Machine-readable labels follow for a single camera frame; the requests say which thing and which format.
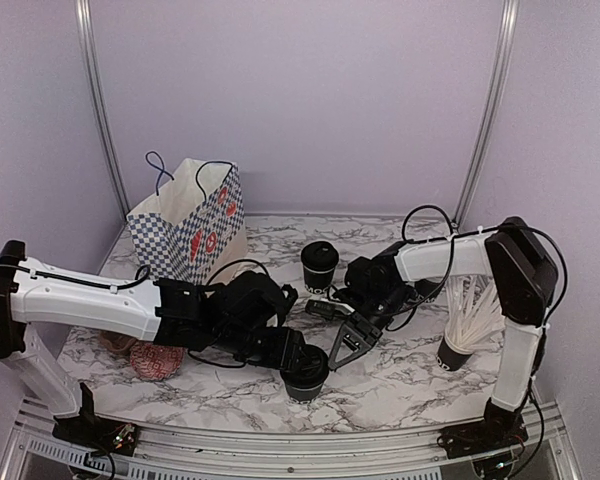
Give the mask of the black paper coffee cup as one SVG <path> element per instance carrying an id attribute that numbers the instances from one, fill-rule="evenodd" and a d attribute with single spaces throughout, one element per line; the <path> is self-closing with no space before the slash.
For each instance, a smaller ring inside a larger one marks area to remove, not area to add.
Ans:
<path id="1" fill-rule="evenodd" d="M 335 269 L 326 272 L 312 272 L 303 268 L 304 286 L 311 294 L 324 294 L 333 281 Z"/>

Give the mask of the black plastic cup lid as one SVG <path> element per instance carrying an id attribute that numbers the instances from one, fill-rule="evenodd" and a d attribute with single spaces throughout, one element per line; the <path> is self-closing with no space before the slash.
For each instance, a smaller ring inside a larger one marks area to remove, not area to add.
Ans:
<path id="1" fill-rule="evenodd" d="M 301 262 L 309 271 L 326 272 L 336 268 L 339 263 L 339 253 L 331 243 L 315 241 L 302 249 Z"/>

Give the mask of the blue checkered paper bag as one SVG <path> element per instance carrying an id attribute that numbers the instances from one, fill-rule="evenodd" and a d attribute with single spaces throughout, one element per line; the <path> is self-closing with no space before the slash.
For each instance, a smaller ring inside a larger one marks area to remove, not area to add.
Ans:
<path id="1" fill-rule="evenodd" d="M 248 250 L 238 166 L 186 158 L 169 172 L 155 151 L 145 161 L 158 171 L 154 192 L 127 215 L 140 263 L 154 279 L 228 282 Z"/>

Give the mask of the brown cardboard cup carrier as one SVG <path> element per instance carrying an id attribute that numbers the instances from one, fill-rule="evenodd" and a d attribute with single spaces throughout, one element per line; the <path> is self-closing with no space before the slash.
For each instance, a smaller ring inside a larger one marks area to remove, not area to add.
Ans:
<path id="1" fill-rule="evenodd" d="M 128 355 L 132 347 L 138 342 L 134 337 L 109 331 L 100 331 L 98 340 L 106 350 L 121 356 Z"/>

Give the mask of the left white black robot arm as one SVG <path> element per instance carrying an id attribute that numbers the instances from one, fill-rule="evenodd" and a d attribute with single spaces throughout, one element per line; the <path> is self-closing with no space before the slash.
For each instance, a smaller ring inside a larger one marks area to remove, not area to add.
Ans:
<path id="1" fill-rule="evenodd" d="M 284 322 L 296 290 L 266 273 L 245 271 L 229 283 L 150 279 L 124 283 L 56 269 L 25 253 L 20 241 L 0 252 L 0 361 L 18 372 L 86 445 L 105 438 L 87 389 L 59 366 L 38 334 L 37 322 L 109 331 L 192 352 L 215 348 L 237 361 L 284 373 L 309 362 L 301 332 Z"/>

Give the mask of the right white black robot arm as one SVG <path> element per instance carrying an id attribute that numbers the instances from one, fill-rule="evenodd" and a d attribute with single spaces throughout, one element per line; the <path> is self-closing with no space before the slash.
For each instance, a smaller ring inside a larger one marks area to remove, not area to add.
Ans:
<path id="1" fill-rule="evenodd" d="M 489 400 L 495 409 L 481 419 L 475 438 L 495 448 L 514 431 L 514 412 L 524 405 L 540 362 L 546 327 L 568 288 L 566 260 L 545 232 L 518 217 L 497 226 L 425 240 L 402 239 L 372 258 L 346 267 L 337 297 L 352 308 L 329 354 L 337 370 L 372 350 L 392 320 L 419 307 L 415 285 L 432 280 L 436 296 L 453 277 L 493 280 L 504 316 L 504 348 Z"/>

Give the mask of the stack of black paper cups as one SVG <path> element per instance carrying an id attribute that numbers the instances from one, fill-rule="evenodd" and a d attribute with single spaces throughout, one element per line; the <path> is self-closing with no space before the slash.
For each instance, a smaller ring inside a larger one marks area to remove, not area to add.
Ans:
<path id="1" fill-rule="evenodd" d="M 422 279 L 414 283 L 414 289 L 417 302 L 430 303 L 437 298 L 440 291 L 443 289 L 443 285 L 434 280 Z"/>

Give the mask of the black cup holding straws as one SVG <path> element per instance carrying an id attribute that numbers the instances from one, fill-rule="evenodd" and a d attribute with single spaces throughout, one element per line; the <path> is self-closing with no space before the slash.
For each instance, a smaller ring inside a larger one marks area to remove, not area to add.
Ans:
<path id="1" fill-rule="evenodd" d="M 443 370 L 455 372 L 462 368 L 472 356 L 471 351 L 456 346 L 447 334 L 444 334 L 436 353 L 436 360 Z"/>

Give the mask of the red geometric ceramic bowl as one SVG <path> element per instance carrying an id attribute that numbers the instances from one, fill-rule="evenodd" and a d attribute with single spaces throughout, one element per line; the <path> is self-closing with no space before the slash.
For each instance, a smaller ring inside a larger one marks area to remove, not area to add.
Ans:
<path id="1" fill-rule="evenodd" d="M 166 380 L 175 375 L 184 359 L 181 347 L 138 342 L 130 350 L 130 363 L 139 378 L 147 381 Z"/>

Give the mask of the bundle of white wrapped straws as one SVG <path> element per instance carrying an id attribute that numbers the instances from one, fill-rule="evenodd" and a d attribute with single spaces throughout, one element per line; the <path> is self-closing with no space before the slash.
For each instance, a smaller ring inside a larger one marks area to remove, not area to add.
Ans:
<path id="1" fill-rule="evenodd" d="M 469 355 L 483 349 L 504 330 L 504 317 L 491 277 L 453 276 L 445 291 L 449 319 L 444 339 L 455 352 Z"/>

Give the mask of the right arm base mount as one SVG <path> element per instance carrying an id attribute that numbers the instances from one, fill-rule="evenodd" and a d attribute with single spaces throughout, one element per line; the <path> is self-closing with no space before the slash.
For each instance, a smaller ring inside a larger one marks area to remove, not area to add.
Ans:
<path id="1" fill-rule="evenodd" d="M 528 440 L 522 417 L 526 400 L 524 397 L 518 408 L 509 411 L 489 399 L 480 420 L 442 428 L 437 445 L 449 459 L 522 445 Z"/>

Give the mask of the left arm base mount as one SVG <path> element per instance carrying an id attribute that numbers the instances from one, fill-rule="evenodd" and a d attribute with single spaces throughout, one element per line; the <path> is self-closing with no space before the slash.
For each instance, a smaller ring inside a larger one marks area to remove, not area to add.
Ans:
<path id="1" fill-rule="evenodd" d="M 100 448 L 105 453 L 131 457 L 137 446 L 139 426 L 98 416 L 91 390 L 83 382 L 79 386 L 82 405 L 78 414 L 70 418 L 55 417 L 52 436 L 84 447 Z"/>

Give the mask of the aluminium front frame rail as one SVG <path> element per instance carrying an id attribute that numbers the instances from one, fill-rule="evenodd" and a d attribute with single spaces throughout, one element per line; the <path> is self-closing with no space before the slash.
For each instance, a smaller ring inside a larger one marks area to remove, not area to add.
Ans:
<path id="1" fill-rule="evenodd" d="M 76 469 L 119 479 L 409 479 L 447 477 L 499 451 L 451 459 L 440 427 L 372 432 L 227 432 L 142 423 L 132 455 L 91 457 L 88 447 L 52 435 L 53 420 L 34 398 L 22 401 L 0 462 L 0 479 L 22 479 L 34 461 L 51 475 Z"/>

